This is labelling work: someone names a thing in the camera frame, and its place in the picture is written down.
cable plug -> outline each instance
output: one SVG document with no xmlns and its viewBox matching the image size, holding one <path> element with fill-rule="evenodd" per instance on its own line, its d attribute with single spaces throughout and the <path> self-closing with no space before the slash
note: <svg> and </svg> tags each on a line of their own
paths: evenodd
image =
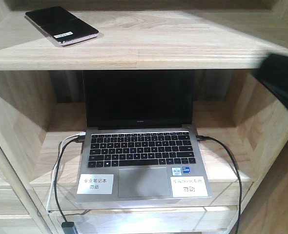
<svg viewBox="0 0 288 234">
<path fill-rule="evenodd" d="M 62 230 L 65 234 L 78 234 L 77 228 L 74 222 L 63 222 Z"/>
</svg>

black cable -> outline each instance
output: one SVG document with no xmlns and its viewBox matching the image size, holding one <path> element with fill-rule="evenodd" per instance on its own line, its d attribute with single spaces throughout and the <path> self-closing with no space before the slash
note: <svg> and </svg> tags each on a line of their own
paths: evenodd
<svg viewBox="0 0 288 234">
<path fill-rule="evenodd" d="M 223 148 L 226 150 L 226 152 L 228 153 L 228 155 L 230 156 L 231 160 L 232 160 L 232 163 L 233 163 L 233 166 L 235 168 L 235 172 L 236 172 L 236 176 L 238 178 L 238 183 L 240 185 L 240 196 L 239 196 L 239 202 L 238 202 L 238 217 L 237 217 L 237 224 L 236 224 L 236 231 L 235 231 L 235 234 L 238 233 L 238 229 L 239 229 L 239 226 L 240 226 L 240 219 L 241 219 L 241 206 L 242 206 L 242 194 L 243 194 L 243 187 L 242 187 L 242 181 L 241 181 L 241 176 L 238 172 L 238 167 L 237 167 L 237 164 L 236 164 L 236 161 L 235 161 L 235 158 L 232 154 L 232 152 L 230 151 L 230 149 L 224 145 L 222 142 L 220 142 L 219 140 L 215 139 L 215 138 L 212 138 L 210 136 L 196 136 L 196 139 L 198 141 L 202 141 L 202 140 L 213 140 L 217 143 L 219 143 L 220 145 L 223 146 Z"/>
<path fill-rule="evenodd" d="M 64 153 L 67 145 L 69 145 L 71 142 L 78 142 L 78 137 L 75 138 L 75 139 L 70 140 L 69 142 L 67 142 L 67 143 L 63 146 L 62 152 L 61 152 L 61 154 L 60 154 L 60 156 L 59 156 L 59 158 L 58 158 L 58 160 L 57 160 L 56 173 L 55 173 L 55 179 L 54 179 L 54 194 L 55 194 L 56 204 L 57 204 L 57 207 L 58 207 L 58 209 L 59 209 L 59 211 L 60 211 L 63 219 L 65 220 L 65 222 L 68 222 L 68 221 L 67 221 L 64 213 L 62 212 L 61 206 L 60 206 L 60 204 L 59 204 L 59 202 L 58 202 L 58 198 L 57 198 L 57 188 L 56 188 L 56 187 L 57 187 L 58 170 L 59 170 L 59 168 L 60 168 L 60 163 L 61 163 L 62 155 L 63 155 L 63 153 Z"/>
</svg>

white cable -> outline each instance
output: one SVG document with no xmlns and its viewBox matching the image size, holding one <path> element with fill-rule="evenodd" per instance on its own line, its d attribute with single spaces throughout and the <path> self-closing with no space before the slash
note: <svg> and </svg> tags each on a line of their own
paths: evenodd
<svg viewBox="0 0 288 234">
<path fill-rule="evenodd" d="M 48 198 L 47 198 L 47 203 L 46 203 L 46 207 L 45 207 L 45 210 L 46 210 L 46 213 L 49 215 L 50 212 L 48 211 L 48 207 L 49 207 L 49 204 L 50 204 L 50 199 L 51 199 L 51 195 L 52 195 L 52 190 L 53 190 L 53 187 L 54 187 L 54 178 L 55 178 L 55 173 L 56 173 L 56 167 L 57 167 L 57 162 L 58 162 L 58 159 L 60 158 L 61 156 L 61 153 L 62 153 L 62 148 L 63 148 L 63 145 L 64 145 L 64 142 L 70 138 L 73 138 L 73 137 L 79 137 L 79 136 L 84 136 L 85 135 L 85 132 L 81 132 L 81 133 L 78 133 L 78 134 L 74 134 L 74 135 L 71 135 L 71 136 L 68 136 L 66 137 L 64 140 L 61 141 L 60 143 L 60 146 L 59 146 L 59 152 L 58 152 L 58 157 L 57 157 L 57 160 L 54 164 L 54 167 L 53 167 L 53 170 L 52 170 L 52 177 L 51 177 L 51 186 L 50 186 L 50 190 L 49 190 L 49 194 L 48 194 Z"/>
</svg>

laptop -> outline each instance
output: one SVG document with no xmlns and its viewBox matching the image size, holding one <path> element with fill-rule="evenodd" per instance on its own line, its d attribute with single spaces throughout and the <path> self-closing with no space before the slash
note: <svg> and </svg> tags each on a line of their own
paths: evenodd
<svg viewBox="0 0 288 234">
<path fill-rule="evenodd" d="M 192 125 L 193 70 L 83 71 L 77 203 L 210 197 Z"/>
</svg>

touchpad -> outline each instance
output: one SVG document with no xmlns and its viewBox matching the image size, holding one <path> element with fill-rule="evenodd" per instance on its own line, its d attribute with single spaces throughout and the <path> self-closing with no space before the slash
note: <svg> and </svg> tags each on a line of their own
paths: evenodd
<svg viewBox="0 0 288 234">
<path fill-rule="evenodd" d="M 119 170 L 118 197 L 169 195 L 166 167 Z"/>
</svg>

